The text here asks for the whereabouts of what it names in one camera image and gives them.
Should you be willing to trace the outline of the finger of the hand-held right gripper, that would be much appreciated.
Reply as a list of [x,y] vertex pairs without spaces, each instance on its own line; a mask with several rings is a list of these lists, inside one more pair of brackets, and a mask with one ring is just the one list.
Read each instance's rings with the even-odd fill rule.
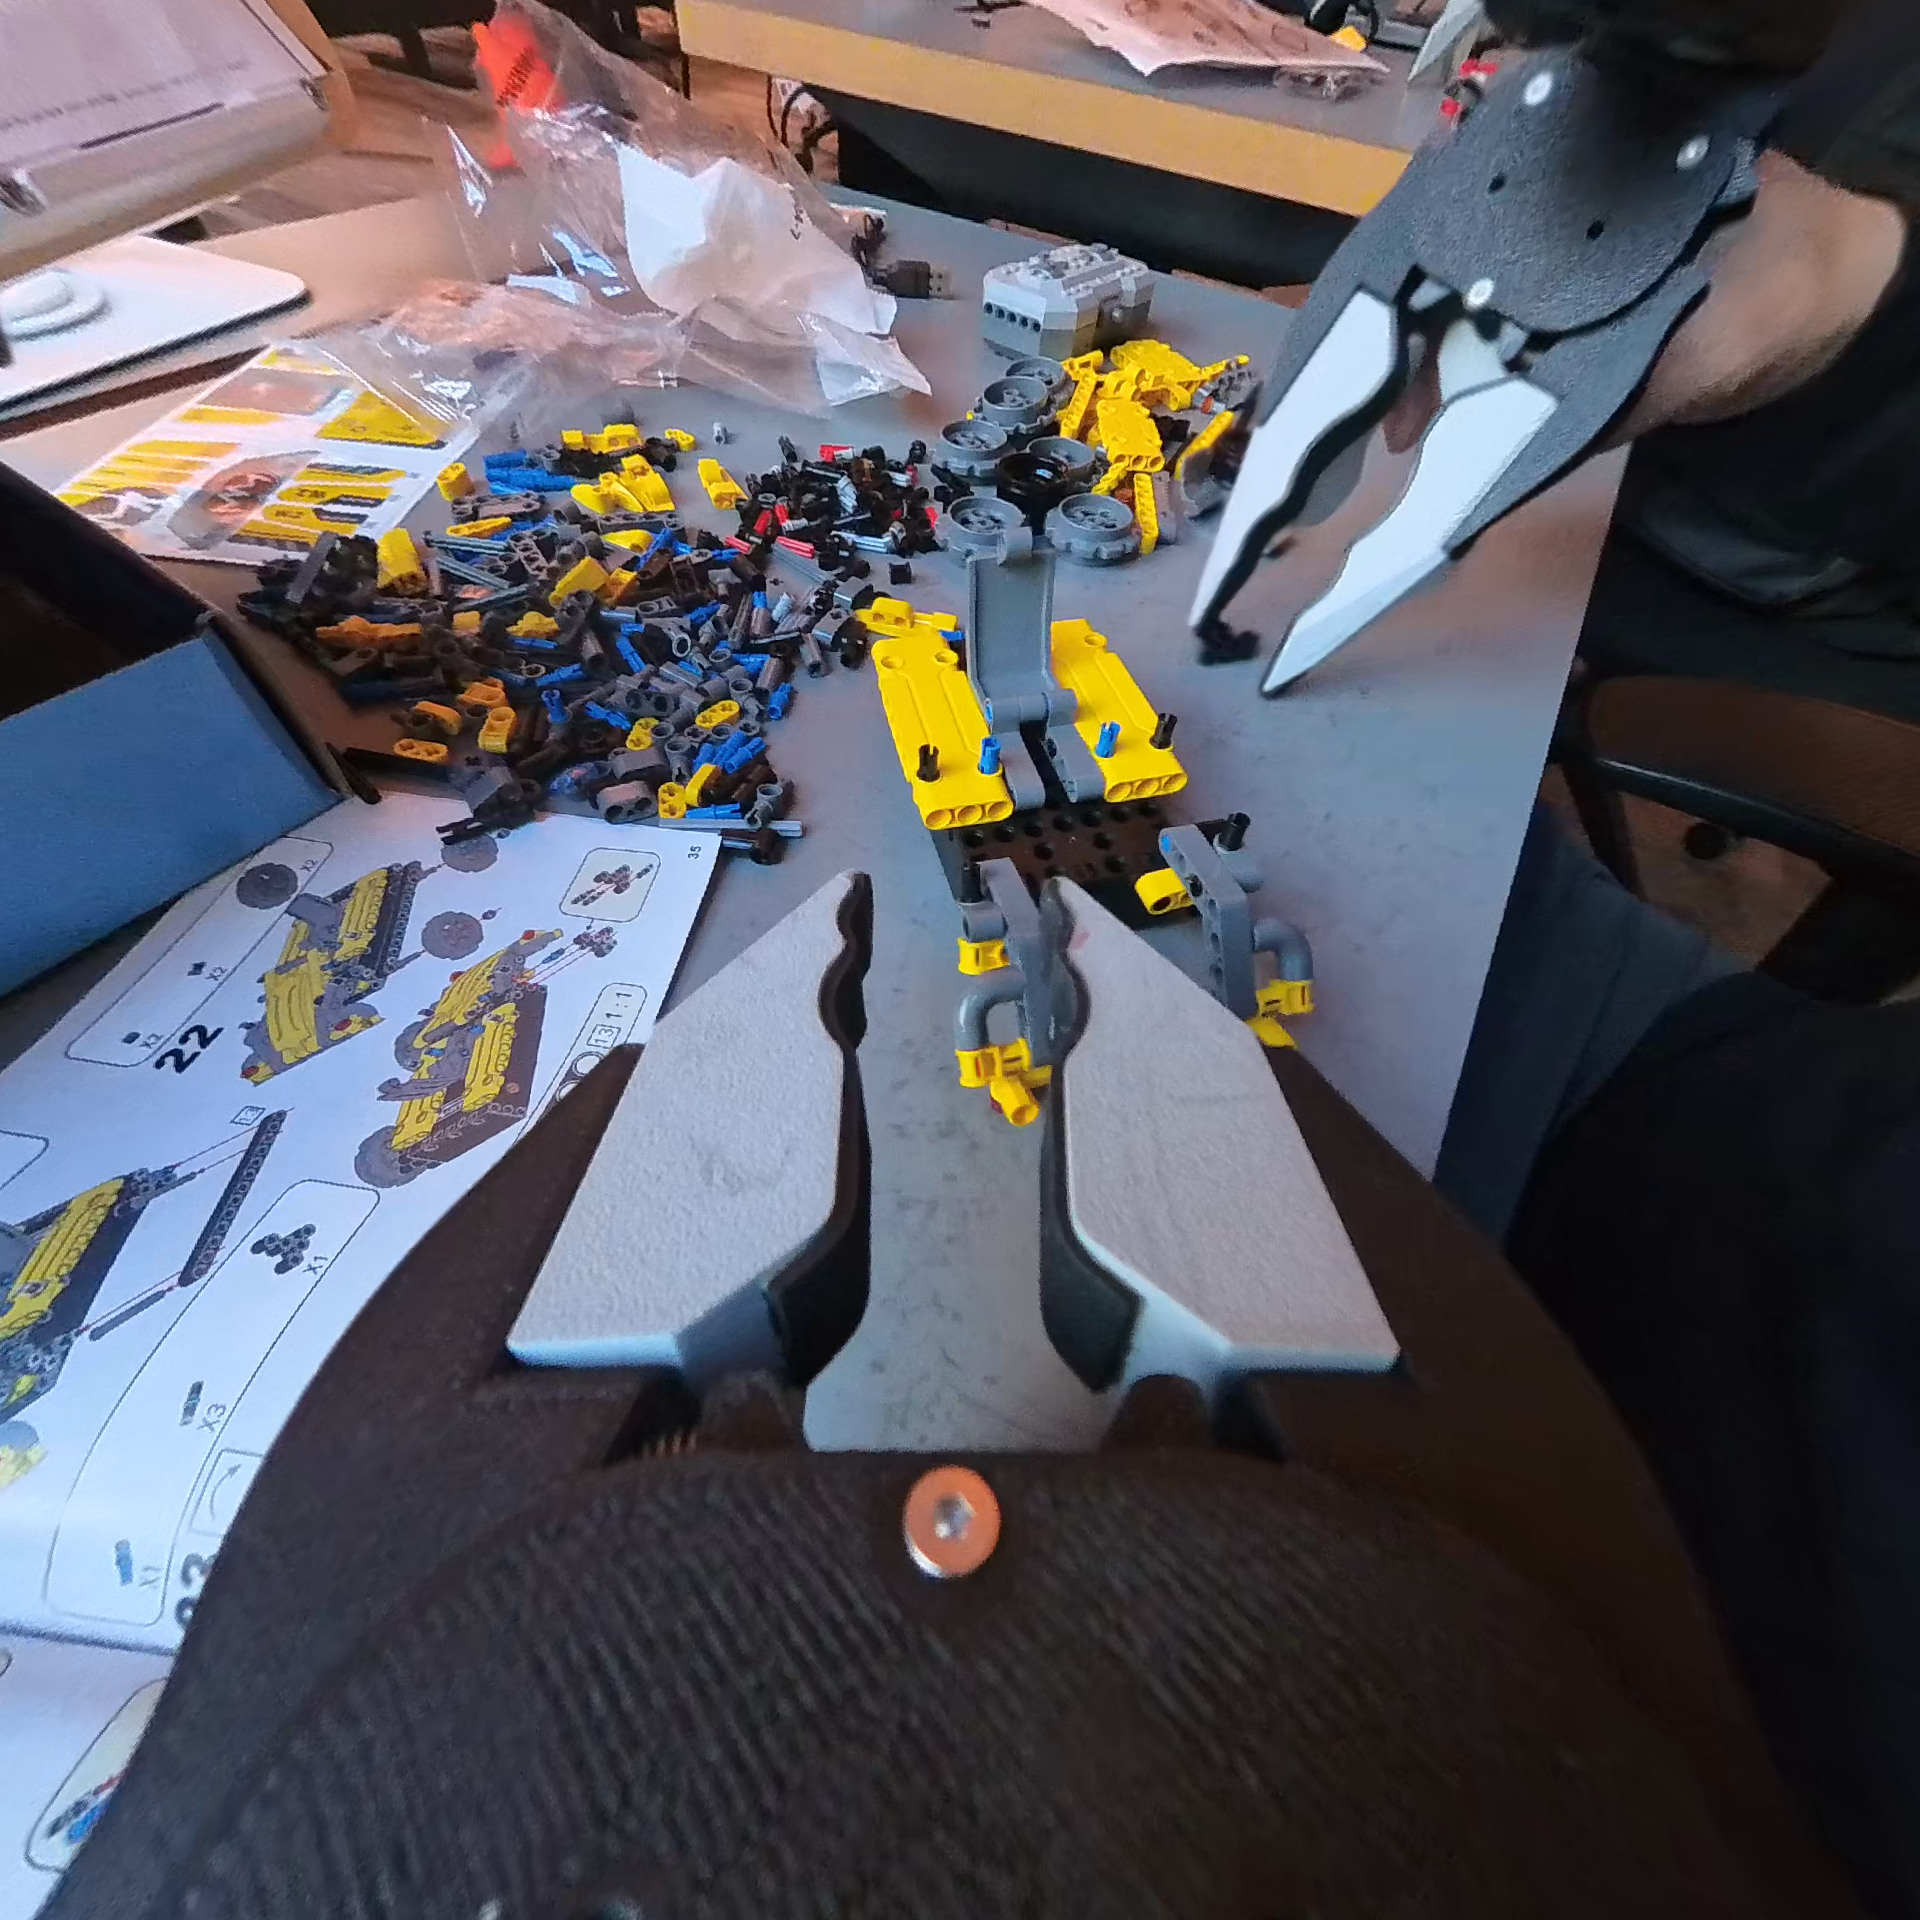
[[1228,639],[1226,612],[1273,537],[1303,512],[1322,473],[1379,420],[1407,378],[1400,305],[1359,290],[1327,324],[1303,312],[1287,348],[1305,355],[1275,374],[1191,601],[1195,639]]
[[1407,490],[1289,627],[1259,687],[1267,700],[1305,680],[1447,564],[1471,516],[1560,411],[1561,400],[1505,363],[1497,336],[1475,321],[1449,322],[1429,361],[1437,410]]

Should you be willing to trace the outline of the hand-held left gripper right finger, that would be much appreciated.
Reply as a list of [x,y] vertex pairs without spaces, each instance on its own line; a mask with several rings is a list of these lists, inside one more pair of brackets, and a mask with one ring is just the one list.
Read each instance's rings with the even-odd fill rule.
[[1041,1152],[1041,1318],[1121,1399],[1388,1376],[1401,1345],[1258,1035],[1072,880],[1042,927],[1068,1030]]

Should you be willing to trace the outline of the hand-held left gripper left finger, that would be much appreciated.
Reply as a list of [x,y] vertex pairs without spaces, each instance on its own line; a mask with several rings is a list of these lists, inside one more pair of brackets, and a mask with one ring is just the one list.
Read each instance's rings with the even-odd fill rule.
[[873,886],[841,871],[658,1020],[512,1323],[519,1363],[667,1368],[703,1395],[805,1388],[849,1345],[872,959]]

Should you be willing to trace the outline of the yellow black toy vehicle model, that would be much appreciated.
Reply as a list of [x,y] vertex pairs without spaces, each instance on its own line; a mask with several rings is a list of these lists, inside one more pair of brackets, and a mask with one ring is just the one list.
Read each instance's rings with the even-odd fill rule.
[[1195,922],[1207,988],[1268,1050],[1291,1048],[1291,1023],[1315,1008],[1312,947],[1258,912],[1249,818],[1181,817],[1177,716],[1104,632],[1055,612],[1052,586],[1041,555],[972,561],[959,634],[867,632],[883,719],[960,916],[956,1078],[1016,1127],[1041,1118],[1065,1052],[1042,927],[1052,880],[1128,928]]

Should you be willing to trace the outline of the person's right forearm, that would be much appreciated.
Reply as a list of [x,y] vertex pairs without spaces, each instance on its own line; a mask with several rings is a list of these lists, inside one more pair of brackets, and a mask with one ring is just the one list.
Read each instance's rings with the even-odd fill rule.
[[1915,212],[1919,6],[1840,6],[1769,145],[1839,188]]

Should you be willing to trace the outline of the grey work desk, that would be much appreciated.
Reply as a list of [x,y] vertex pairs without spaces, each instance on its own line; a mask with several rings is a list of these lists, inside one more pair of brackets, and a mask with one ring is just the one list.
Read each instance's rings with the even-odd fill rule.
[[[979,340],[980,275],[1041,242],[868,200],[887,240],[949,271],[953,298],[906,303],[898,338],[930,396],[849,408],[829,441],[898,449],[959,419],[993,374]],[[314,331],[384,314],[467,254],[442,202],[409,200],[239,232],[199,251],[298,275]],[[52,486],[169,411],[186,375],[106,390],[7,431],[5,460]],[[1384,615],[1275,700],[1265,648],[1322,593],[1344,547],[1401,491],[1401,463],[1369,449],[1355,494],[1267,562],[1235,603],[1258,662],[1200,666],[1184,620],[1203,536],[1128,568],[1063,568],[1059,611],[1117,643],[1138,684],[1177,716],[1176,751],[1203,814],[1245,809],[1265,911],[1312,944],[1317,1015],[1303,1056],[1404,1160],[1433,1171],[1482,986],[1535,809],[1553,721],[1594,591],[1621,460],[1608,456],[1496,528],[1447,576]],[[779,728],[805,834],[776,870],[743,859],[712,886],[677,993],[840,871],[873,883],[868,1035],[860,1052],[873,1142],[872,1307],[808,1393],[816,1450],[1084,1450],[1103,1414],[1041,1326],[1041,1127],[1013,1130],[953,1083],[953,904],[885,739],[873,674],[835,674]]]

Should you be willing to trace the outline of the wood edged desk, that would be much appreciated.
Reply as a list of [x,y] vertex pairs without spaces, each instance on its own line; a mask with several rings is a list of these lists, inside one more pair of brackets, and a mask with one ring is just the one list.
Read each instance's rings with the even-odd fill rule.
[[696,57],[795,81],[837,129],[837,178],[1041,238],[1106,242],[1241,288],[1309,281],[1442,123],[1408,56],[1333,102],[1267,76],[1147,81],[1011,8],[680,6]]

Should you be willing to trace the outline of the person's right hand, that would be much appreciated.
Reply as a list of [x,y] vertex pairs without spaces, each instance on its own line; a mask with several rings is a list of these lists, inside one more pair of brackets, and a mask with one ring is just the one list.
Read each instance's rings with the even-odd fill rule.
[[1605,447],[1738,419],[1808,384],[1881,306],[1909,226],[1899,202],[1764,152],[1751,211],[1711,246],[1711,292],[1673,331]]

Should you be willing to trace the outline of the heap of yellow toy beams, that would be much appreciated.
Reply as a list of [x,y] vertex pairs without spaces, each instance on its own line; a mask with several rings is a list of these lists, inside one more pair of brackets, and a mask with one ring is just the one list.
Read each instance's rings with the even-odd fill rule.
[[1194,361],[1162,340],[1129,340],[1063,361],[1059,428],[1092,449],[1092,491],[1137,516],[1144,545],[1220,511],[1259,394],[1249,355]]

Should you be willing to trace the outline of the unused grey black gripper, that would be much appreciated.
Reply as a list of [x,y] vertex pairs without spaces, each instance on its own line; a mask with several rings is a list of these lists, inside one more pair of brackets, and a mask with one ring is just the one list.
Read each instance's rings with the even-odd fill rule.
[[1482,54],[1505,46],[1485,2],[1444,2],[1408,72],[1408,92],[1442,92]]

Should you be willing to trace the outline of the grey toy battery block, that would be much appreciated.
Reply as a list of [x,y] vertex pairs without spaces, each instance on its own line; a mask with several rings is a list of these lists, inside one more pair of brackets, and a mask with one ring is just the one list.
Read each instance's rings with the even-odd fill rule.
[[1109,246],[1065,246],[980,276],[980,338],[1007,358],[1068,361],[1145,336],[1160,276]]

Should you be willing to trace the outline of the group of grey toy wheels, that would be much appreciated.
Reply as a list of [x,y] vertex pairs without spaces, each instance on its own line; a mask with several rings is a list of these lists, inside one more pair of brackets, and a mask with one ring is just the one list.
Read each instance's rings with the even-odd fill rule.
[[[1157,552],[1162,542],[1144,545],[1129,507],[1092,491],[1092,449],[1068,440],[1059,428],[1063,400],[1063,363],[1019,360],[1007,375],[985,384],[960,420],[943,428],[930,450],[930,470],[940,483],[943,545],[952,554],[1008,561],[1050,547],[1069,562],[1109,568]],[[993,486],[997,463],[1016,449],[1069,463],[1089,490],[1068,496],[1044,519],[1021,516]]]

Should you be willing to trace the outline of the printed paper sheet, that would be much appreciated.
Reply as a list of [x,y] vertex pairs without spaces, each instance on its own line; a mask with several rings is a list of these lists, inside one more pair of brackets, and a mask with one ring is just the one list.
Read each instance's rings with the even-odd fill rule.
[[1176,67],[1245,68],[1285,78],[1377,78],[1386,67],[1365,40],[1315,32],[1256,2],[1035,2],[1138,76]]

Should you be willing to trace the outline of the building instruction booklet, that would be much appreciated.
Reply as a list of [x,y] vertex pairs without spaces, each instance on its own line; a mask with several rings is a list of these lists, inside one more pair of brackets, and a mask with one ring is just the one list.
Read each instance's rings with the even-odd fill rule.
[[713,832],[341,803],[5,1070],[5,1915],[98,1826],[277,1431],[395,1263],[644,1040]]

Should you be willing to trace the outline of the pile of black red pins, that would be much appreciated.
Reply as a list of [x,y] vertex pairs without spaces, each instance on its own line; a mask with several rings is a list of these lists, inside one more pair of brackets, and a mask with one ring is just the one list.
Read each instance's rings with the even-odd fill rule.
[[885,444],[799,444],[778,440],[778,456],[743,481],[728,547],[759,562],[795,562],[815,578],[875,569],[889,583],[900,568],[943,552],[940,500],[930,449]]

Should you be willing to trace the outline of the pile of mixed small pieces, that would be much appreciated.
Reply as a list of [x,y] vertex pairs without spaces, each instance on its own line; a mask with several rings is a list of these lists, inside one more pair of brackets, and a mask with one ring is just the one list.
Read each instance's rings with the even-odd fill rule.
[[333,758],[442,779],[463,807],[447,849],[579,814],[776,866],[801,826],[769,735],[816,664],[815,603],[770,583],[784,499],[712,458],[696,478],[724,526],[682,512],[625,424],[447,465],[443,528],[320,534],[264,562],[239,612],[386,714],[384,751]]

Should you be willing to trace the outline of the blue cardboard box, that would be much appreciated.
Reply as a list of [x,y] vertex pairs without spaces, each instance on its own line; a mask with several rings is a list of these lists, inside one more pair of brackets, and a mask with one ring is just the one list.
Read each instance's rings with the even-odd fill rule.
[[199,595],[3,470],[3,991],[347,796]]

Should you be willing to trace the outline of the clear crumpled plastic bag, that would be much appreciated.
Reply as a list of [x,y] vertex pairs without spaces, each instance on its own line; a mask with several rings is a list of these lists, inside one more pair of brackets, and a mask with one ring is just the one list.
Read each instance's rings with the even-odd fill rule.
[[610,387],[689,379],[761,403],[705,383],[682,328],[632,280],[615,147],[640,147],[689,175],[712,159],[733,159],[787,180],[809,212],[826,216],[827,233],[865,271],[849,219],[788,152],[713,119],[576,24],[560,76],[570,107],[497,111],[491,152],[460,132],[447,136],[443,190],[468,275],[431,281],[370,324],[347,350],[352,368],[443,419],[488,411],[499,384],[531,391],[529,374],[497,375],[497,363],[546,366],[554,378],[597,378]]

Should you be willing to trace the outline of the yellow black sticker sheet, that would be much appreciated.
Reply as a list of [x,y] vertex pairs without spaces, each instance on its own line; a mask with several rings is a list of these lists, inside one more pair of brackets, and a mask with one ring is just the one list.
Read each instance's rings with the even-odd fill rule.
[[272,345],[56,496],[154,561],[298,561],[323,536],[402,528],[471,441],[471,424],[401,404],[327,352]]

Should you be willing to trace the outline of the orange red plastic item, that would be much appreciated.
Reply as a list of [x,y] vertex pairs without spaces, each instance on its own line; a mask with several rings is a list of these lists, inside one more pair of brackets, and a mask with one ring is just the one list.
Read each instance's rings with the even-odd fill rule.
[[539,2],[493,2],[474,24],[474,67],[501,113],[562,113],[570,89],[560,64],[575,20]]

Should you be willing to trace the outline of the white display stand base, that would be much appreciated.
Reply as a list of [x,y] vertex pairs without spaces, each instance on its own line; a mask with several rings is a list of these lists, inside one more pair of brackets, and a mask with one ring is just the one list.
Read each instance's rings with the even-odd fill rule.
[[277,268],[131,236],[5,281],[3,419],[307,300]]

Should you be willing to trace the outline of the printed instruction display board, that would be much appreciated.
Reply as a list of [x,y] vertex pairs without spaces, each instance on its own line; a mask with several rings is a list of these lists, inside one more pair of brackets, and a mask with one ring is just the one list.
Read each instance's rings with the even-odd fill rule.
[[3,275],[225,200],[349,121],[308,6],[5,2]]

